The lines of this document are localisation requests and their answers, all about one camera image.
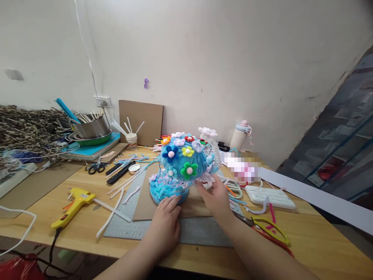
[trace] blue handle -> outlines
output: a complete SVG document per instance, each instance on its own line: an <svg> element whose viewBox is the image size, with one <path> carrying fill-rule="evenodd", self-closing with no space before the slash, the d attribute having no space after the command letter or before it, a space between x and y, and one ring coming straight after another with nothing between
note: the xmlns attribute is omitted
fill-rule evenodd
<svg viewBox="0 0 373 280"><path fill-rule="evenodd" d="M71 118L71 119L77 121L78 123L80 123L80 121L77 119L77 117L74 116L73 112L70 111L70 109L65 105L65 103L63 103L63 101L60 98L57 98L56 102L61 107L61 109L66 113L66 115L69 118Z"/></svg>

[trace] cardboard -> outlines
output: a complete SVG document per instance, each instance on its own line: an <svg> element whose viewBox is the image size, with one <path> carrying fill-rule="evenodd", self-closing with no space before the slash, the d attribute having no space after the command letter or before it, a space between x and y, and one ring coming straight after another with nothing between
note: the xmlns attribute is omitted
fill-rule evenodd
<svg viewBox="0 0 373 280"><path fill-rule="evenodd" d="M120 156L121 154L123 154L123 151L124 149L128 146L127 143L118 143L116 144L114 147L112 147L111 149L108 149L106 152L104 152L103 154L108 154L110 153L111 151L114 151L116 152L115 154L111 155L111 156L107 156L103 159L101 159L101 162L102 163L107 163L107 164L111 164L118 156Z"/></svg>
<svg viewBox="0 0 373 280"><path fill-rule="evenodd" d="M119 100L119 124L127 131L124 123L128 125L128 117L132 132L135 133L145 121L137 133L137 144L152 147L155 145L155 140L162 134L163 109L163 105ZM121 135L120 141L127 142L124 135Z"/></svg>
<svg viewBox="0 0 373 280"><path fill-rule="evenodd" d="M60 183L78 171L84 163L62 163L33 173L0 199L0 205L10 209L26 210ZM14 219L20 213L0 209L0 218Z"/></svg>
<svg viewBox="0 0 373 280"><path fill-rule="evenodd" d="M139 200L136 205L135 213L133 215L133 221L151 220L154 212L157 208L157 204L154 202L149 191L149 180L148 178L155 173L158 173L159 165L152 164L148 167L145 174L145 179ZM181 204L180 218L192 218L192 217L209 217L212 216L210 211L207 210L205 202L202 197L198 194L197 188L189 188L189 194L187 199Z"/></svg>

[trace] white paper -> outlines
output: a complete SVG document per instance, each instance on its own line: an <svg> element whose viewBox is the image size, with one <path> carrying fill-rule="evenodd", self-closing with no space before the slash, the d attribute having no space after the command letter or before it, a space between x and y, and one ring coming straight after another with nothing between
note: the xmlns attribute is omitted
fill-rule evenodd
<svg viewBox="0 0 373 280"><path fill-rule="evenodd" d="M373 211L261 167L262 179L373 235Z"/></svg>

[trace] yellow glue gun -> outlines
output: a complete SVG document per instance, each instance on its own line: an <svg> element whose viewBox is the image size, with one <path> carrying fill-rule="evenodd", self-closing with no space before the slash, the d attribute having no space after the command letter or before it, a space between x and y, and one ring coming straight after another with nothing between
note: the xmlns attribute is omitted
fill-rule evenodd
<svg viewBox="0 0 373 280"><path fill-rule="evenodd" d="M83 205L91 204L96 197L95 194L78 188L72 188L70 190L70 197L71 196L75 200L63 208L67 209L67 212L58 221L52 224L52 228L64 228Z"/></svg>

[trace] pipe cleaner flower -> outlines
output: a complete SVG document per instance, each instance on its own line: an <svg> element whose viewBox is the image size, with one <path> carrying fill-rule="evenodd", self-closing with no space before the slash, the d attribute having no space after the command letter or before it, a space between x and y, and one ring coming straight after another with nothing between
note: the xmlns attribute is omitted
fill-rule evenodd
<svg viewBox="0 0 373 280"><path fill-rule="evenodd" d="M191 136L191 135L190 136L189 135L185 136L184 139L185 139L185 141L188 141L188 142L193 142L195 140L194 137Z"/></svg>
<svg viewBox="0 0 373 280"><path fill-rule="evenodd" d="M201 138L216 137L218 135L214 129L198 128L198 130L201 132Z"/></svg>
<svg viewBox="0 0 373 280"><path fill-rule="evenodd" d="M187 156L191 158L192 155L194 154L192 147L183 147L181 150L183 151L183 156Z"/></svg>
<svg viewBox="0 0 373 280"><path fill-rule="evenodd" d="M158 174L153 174L151 177L149 177L149 182L154 181L155 179L157 179L157 175Z"/></svg>
<svg viewBox="0 0 373 280"><path fill-rule="evenodd" d="M186 180L189 180L190 176L197 175L197 171L196 171L197 168L198 168L198 164L194 163L191 165L189 162L186 162L184 163L184 168L180 170L180 173L181 175L184 176Z"/></svg>
<svg viewBox="0 0 373 280"><path fill-rule="evenodd" d="M174 141L175 146L184 146L185 145L185 139L184 138L176 138Z"/></svg>
<svg viewBox="0 0 373 280"><path fill-rule="evenodd" d="M163 140L161 141L162 145L167 145L171 141L171 137L163 137Z"/></svg>
<svg viewBox="0 0 373 280"><path fill-rule="evenodd" d="M179 138L179 137L184 137L184 135L185 135L185 132L176 132L176 133L172 133L171 137L172 138Z"/></svg>
<svg viewBox="0 0 373 280"><path fill-rule="evenodd" d="M203 146L201 145L201 143L199 142L200 140L194 140L192 142L192 147L193 147L193 150L195 150L196 152L200 153L203 151Z"/></svg>
<svg viewBox="0 0 373 280"><path fill-rule="evenodd" d="M210 173L208 172L204 172L201 177L198 178L198 181L201 181L201 182L206 182L207 185L209 187L211 187L213 185L213 183L215 183L215 178L211 176Z"/></svg>
<svg viewBox="0 0 373 280"><path fill-rule="evenodd" d="M178 147L173 146L166 146L166 152L162 154L162 157L166 158L168 163L171 163L174 159L178 159Z"/></svg>
<svg viewBox="0 0 373 280"><path fill-rule="evenodd" d="M178 175L178 172L177 170L173 167L173 166L169 166L168 167L168 171L167 171L167 174L170 178L176 178L177 175Z"/></svg>

